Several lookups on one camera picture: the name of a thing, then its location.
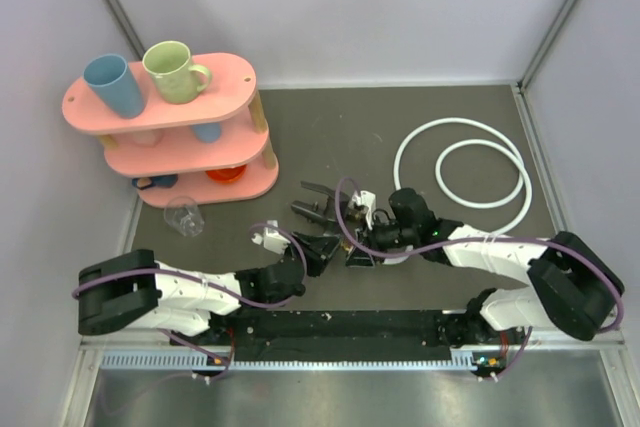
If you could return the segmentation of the black faucet mixer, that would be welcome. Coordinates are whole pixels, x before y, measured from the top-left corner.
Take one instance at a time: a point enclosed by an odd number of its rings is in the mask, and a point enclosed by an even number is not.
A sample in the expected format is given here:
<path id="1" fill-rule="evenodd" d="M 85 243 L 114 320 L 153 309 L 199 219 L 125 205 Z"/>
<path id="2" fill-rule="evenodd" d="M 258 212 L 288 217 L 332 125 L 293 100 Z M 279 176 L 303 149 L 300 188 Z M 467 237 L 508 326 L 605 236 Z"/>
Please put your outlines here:
<path id="1" fill-rule="evenodd" d="M 335 208 L 335 200 L 339 200 L 339 206 L 345 207 L 349 203 L 349 197 L 346 194 L 336 195 L 336 191 L 325 185 L 301 181 L 302 189 L 321 194 L 326 197 L 326 202 L 320 205 L 318 202 L 309 203 L 295 200 L 291 203 L 291 210 L 303 217 L 308 223 L 318 225 L 323 228 L 321 235 L 337 235 L 339 225 L 338 218 L 344 219 L 343 214 L 339 214 Z"/>

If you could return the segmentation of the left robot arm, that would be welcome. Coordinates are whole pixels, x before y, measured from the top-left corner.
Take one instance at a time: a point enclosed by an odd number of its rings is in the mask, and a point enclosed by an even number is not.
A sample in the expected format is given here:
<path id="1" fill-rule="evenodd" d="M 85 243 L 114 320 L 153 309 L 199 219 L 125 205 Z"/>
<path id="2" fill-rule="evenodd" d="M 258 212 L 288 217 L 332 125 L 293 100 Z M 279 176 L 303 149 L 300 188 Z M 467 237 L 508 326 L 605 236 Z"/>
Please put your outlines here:
<path id="1" fill-rule="evenodd" d="M 226 334 L 226 316 L 243 308 L 281 307 L 303 296 L 307 278 L 320 276 L 341 244 L 337 235 L 287 233 L 274 221 L 256 225 L 252 240 L 278 260 L 210 274 L 171 267 L 153 251 L 138 249 L 84 268 L 72 293 L 79 334 L 168 330 L 216 343 Z"/>

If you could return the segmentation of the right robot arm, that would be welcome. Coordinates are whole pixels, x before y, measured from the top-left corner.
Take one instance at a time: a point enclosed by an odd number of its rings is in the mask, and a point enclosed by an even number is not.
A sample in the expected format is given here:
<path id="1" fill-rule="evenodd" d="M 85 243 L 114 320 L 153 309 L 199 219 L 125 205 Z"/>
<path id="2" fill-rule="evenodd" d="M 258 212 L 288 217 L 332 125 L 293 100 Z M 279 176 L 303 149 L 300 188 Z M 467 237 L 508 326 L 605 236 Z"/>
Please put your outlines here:
<path id="1" fill-rule="evenodd" d="M 466 308 L 467 331 L 487 343 L 516 327 L 555 328 L 590 341 L 618 310 L 625 287 L 576 234 L 551 239 L 490 234 L 459 221 L 439 218 L 414 189 L 389 198 L 390 210 L 377 207 L 368 191 L 342 196 L 339 212 L 354 210 L 361 220 L 350 240 L 351 265 L 401 260 L 417 254 L 431 262 L 473 268 L 508 277 L 521 288 L 489 288 Z"/>

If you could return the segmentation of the orange bowl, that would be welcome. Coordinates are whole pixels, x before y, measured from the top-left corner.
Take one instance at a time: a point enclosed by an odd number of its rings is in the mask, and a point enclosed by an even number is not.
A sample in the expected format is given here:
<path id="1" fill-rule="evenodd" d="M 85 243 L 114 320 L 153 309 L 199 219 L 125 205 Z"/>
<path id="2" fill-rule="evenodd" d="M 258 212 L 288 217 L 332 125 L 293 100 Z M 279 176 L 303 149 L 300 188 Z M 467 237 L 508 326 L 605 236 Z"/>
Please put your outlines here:
<path id="1" fill-rule="evenodd" d="M 209 179 L 220 184 L 230 184 L 237 182 L 243 177 L 247 169 L 247 165 L 240 165 L 224 169 L 207 170 L 205 174 Z"/>

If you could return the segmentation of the clear plastic cup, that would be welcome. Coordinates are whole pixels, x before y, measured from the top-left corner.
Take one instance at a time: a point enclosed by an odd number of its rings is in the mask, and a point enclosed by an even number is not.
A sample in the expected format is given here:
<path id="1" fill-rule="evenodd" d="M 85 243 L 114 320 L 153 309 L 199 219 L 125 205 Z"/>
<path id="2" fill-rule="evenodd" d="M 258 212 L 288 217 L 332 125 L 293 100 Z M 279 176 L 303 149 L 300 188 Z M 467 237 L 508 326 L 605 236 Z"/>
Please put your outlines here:
<path id="1" fill-rule="evenodd" d="M 194 199 L 176 197 L 164 208 L 165 222 L 184 237 L 195 237 L 204 230 L 204 218 Z"/>

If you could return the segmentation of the small blue cup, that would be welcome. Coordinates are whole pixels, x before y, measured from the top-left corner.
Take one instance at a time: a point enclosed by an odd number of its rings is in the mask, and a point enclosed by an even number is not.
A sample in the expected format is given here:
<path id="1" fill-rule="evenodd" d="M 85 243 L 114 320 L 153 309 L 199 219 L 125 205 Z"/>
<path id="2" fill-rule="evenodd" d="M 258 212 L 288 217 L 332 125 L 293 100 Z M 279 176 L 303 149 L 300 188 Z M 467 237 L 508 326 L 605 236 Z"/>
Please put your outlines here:
<path id="1" fill-rule="evenodd" d="M 193 125 L 191 130 L 196 138 L 203 143 L 216 142 L 222 133 L 220 124 L 216 122 Z"/>

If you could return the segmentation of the blue toy object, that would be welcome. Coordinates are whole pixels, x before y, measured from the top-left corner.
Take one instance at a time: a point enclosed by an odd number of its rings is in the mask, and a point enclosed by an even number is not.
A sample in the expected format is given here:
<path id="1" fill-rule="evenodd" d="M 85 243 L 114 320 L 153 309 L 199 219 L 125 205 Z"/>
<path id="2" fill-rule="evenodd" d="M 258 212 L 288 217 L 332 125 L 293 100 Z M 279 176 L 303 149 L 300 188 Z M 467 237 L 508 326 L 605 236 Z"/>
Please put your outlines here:
<path id="1" fill-rule="evenodd" d="M 151 177 L 137 177 L 131 180 L 134 188 L 144 191 L 152 188 L 169 189 L 178 181 L 177 174 L 159 175 Z"/>

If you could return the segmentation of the pink three-tier shelf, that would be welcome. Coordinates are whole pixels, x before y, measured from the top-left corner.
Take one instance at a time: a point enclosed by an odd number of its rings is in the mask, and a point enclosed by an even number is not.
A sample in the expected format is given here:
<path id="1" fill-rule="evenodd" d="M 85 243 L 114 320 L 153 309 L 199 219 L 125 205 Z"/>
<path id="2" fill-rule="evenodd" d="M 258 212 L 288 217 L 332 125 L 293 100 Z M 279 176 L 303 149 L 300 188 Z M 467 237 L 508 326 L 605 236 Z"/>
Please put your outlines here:
<path id="1" fill-rule="evenodd" d="M 198 204 L 257 198 L 275 185 L 279 174 L 253 66 L 231 53 L 200 54 L 194 60 L 207 67 L 213 79 L 187 104 L 165 102 L 139 62 L 131 63 L 130 68 L 145 95 L 146 106 L 133 119 L 111 111 L 82 78 L 63 98 L 65 120 L 76 130 L 101 140 L 112 170 L 130 179 L 178 175 L 172 188 L 139 191 L 141 200 L 152 207 L 163 208 L 180 196 L 191 197 Z M 221 126 L 220 138 L 214 143 L 199 141 L 191 127 L 212 122 Z M 131 133 L 146 130 L 161 130 L 162 140 L 149 148 L 131 142 Z M 205 174 L 207 170 L 244 164 L 245 174 L 234 183 L 216 183 Z"/>

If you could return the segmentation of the pink cup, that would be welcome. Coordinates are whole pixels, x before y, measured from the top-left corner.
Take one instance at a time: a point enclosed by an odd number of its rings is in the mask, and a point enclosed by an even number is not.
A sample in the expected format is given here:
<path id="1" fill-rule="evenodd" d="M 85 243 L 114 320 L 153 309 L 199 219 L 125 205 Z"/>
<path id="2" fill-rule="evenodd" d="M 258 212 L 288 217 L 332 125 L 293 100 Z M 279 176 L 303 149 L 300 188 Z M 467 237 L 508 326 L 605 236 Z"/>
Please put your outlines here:
<path id="1" fill-rule="evenodd" d="M 130 134 L 131 142 L 140 147 L 154 147 L 163 137 L 161 130 L 137 131 Z"/>

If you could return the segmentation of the green ceramic mug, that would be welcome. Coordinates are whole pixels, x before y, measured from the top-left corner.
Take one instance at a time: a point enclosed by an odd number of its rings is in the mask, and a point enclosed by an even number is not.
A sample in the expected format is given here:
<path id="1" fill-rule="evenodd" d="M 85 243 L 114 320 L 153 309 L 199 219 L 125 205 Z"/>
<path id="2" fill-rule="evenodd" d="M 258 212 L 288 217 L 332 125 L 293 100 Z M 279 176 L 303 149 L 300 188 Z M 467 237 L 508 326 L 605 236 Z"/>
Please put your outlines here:
<path id="1" fill-rule="evenodd" d="M 175 40 L 163 41 L 144 54 L 143 67 L 157 92 L 170 104 L 186 104 L 196 99 L 211 84 L 211 71 L 196 64 L 189 47 Z"/>

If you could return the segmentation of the blue tumbler cup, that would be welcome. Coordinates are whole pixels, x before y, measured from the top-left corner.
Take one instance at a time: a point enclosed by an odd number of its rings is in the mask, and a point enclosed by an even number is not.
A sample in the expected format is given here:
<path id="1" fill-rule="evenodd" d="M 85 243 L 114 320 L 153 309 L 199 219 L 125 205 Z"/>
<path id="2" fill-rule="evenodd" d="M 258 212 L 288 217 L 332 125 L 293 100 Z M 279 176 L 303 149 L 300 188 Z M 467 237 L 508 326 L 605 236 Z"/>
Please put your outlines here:
<path id="1" fill-rule="evenodd" d="M 143 112 L 144 97 L 124 57 L 118 54 L 96 57 L 85 67 L 83 79 L 118 116 L 132 119 Z"/>

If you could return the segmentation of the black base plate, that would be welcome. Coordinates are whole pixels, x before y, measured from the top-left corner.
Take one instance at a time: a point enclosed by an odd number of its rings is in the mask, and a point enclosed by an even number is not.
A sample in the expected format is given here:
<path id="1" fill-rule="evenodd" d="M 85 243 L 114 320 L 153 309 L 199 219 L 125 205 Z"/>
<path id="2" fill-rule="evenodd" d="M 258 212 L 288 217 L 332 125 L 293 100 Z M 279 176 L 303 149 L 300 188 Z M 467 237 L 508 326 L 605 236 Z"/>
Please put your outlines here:
<path id="1" fill-rule="evenodd" d="M 462 345 L 434 310 L 247 310 L 227 322 L 241 361 L 449 360 Z"/>

